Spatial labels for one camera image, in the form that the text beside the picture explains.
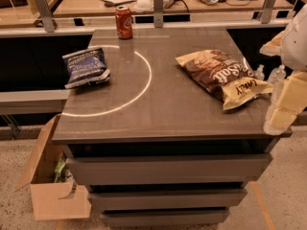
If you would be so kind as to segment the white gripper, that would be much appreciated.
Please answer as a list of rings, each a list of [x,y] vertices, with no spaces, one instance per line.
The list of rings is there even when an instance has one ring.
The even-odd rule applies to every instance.
[[[307,4],[305,4],[284,32],[260,48],[265,56],[279,56],[293,73],[279,80],[272,92],[272,103],[265,118],[264,131],[269,135],[280,135],[307,107]]]

